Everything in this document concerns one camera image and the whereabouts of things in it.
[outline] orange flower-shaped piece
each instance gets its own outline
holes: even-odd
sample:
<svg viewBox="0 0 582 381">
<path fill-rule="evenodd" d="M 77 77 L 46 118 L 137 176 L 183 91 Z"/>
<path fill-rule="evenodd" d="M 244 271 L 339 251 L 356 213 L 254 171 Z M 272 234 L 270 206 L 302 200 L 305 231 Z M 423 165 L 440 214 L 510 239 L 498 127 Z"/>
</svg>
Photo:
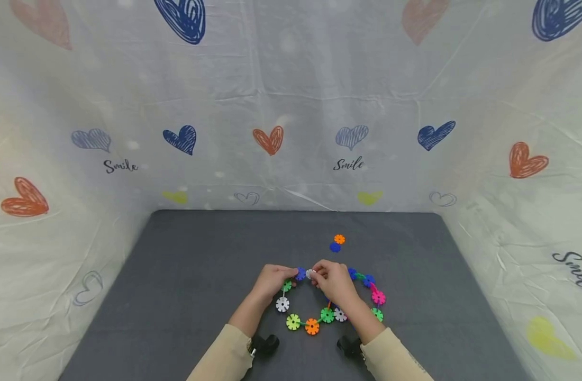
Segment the orange flower-shaped piece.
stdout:
<svg viewBox="0 0 582 381">
<path fill-rule="evenodd" d="M 304 327 L 306 328 L 306 332 L 308 332 L 308 334 L 314 335 L 319 332 L 319 322 L 315 319 L 308 319 Z"/>
<path fill-rule="evenodd" d="M 336 244 L 344 244 L 344 242 L 346 242 L 346 237 L 341 234 L 336 234 L 335 237 L 333 237 L 333 240 Z"/>
</svg>

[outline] sleeve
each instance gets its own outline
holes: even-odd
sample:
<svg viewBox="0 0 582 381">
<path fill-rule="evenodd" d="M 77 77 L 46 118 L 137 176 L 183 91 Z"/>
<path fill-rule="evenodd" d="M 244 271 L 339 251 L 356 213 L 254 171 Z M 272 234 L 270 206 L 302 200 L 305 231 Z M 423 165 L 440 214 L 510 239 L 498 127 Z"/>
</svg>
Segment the sleeve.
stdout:
<svg viewBox="0 0 582 381">
<path fill-rule="evenodd" d="M 433 381 L 390 328 L 361 345 L 361 350 L 376 381 Z"/>
<path fill-rule="evenodd" d="M 240 381 L 252 366 L 250 342 L 246 334 L 226 324 L 187 381 Z"/>
</svg>

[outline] orange heart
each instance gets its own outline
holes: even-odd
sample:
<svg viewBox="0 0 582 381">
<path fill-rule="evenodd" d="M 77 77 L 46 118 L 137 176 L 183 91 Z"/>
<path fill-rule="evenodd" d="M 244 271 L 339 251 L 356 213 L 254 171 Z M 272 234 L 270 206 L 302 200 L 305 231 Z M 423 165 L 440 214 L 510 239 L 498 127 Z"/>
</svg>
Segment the orange heart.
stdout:
<svg viewBox="0 0 582 381">
<path fill-rule="evenodd" d="M 424 37 L 443 17 L 448 5 L 450 5 L 450 0 L 429 0 L 426 5 L 423 0 L 407 2 L 406 7 L 403 8 L 402 25 L 416 46 L 422 43 Z"/>
<path fill-rule="evenodd" d="M 59 0 L 36 0 L 35 7 L 21 0 L 10 0 L 10 7 L 17 19 L 33 33 L 61 48 L 72 49 L 67 14 Z"/>
<path fill-rule="evenodd" d="M 266 150 L 270 156 L 274 155 L 280 149 L 280 146 L 283 145 L 283 135 L 284 131 L 280 125 L 276 126 L 272 132 L 270 133 L 270 137 L 266 135 L 260 129 L 253 130 L 253 137 L 257 144 L 259 144 L 263 149 Z"/>
<path fill-rule="evenodd" d="M 529 155 L 528 144 L 519 141 L 513 145 L 511 152 L 509 152 L 509 167 L 511 168 L 511 177 L 513 179 L 526 179 L 544 170 L 549 164 L 547 156 L 535 156 L 532 159 L 528 159 Z"/>
<path fill-rule="evenodd" d="M 10 216 L 33 217 L 45 214 L 50 207 L 41 192 L 24 177 L 16 177 L 14 185 L 21 197 L 1 201 L 1 210 Z"/>
</svg>

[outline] yellow heart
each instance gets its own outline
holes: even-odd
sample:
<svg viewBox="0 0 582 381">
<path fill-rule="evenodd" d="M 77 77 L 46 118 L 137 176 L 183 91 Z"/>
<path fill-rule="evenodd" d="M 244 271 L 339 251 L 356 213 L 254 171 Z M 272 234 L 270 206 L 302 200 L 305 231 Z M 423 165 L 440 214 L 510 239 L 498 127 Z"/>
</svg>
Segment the yellow heart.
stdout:
<svg viewBox="0 0 582 381">
<path fill-rule="evenodd" d="M 367 193 L 367 192 L 359 192 L 357 193 L 357 198 L 359 199 L 360 203 L 363 205 L 373 205 L 382 197 L 382 192 L 374 192 L 374 193 Z"/>
<path fill-rule="evenodd" d="M 187 204 L 187 194 L 185 192 L 162 192 L 162 196 L 175 201 L 177 204 Z"/>
<path fill-rule="evenodd" d="M 526 328 L 528 342 L 548 356 L 562 358 L 563 360 L 576 360 L 575 352 L 568 348 L 559 338 L 556 337 L 554 326 L 546 317 L 537 316 L 533 318 Z"/>
</svg>

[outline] tent wall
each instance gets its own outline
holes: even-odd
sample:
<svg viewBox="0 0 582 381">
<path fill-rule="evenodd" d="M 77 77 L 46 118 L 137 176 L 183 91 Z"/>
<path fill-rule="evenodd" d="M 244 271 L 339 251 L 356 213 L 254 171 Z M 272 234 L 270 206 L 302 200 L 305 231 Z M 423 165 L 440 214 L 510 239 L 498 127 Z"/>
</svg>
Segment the tent wall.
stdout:
<svg viewBox="0 0 582 381">
<path fill-rule="evenodd" d="M 55 380 L 178 208 L 440 213 L 533 377 L 582 381 L 582 2 L 551 3 L 0 1 L 0 380 Z"/>
</svg>

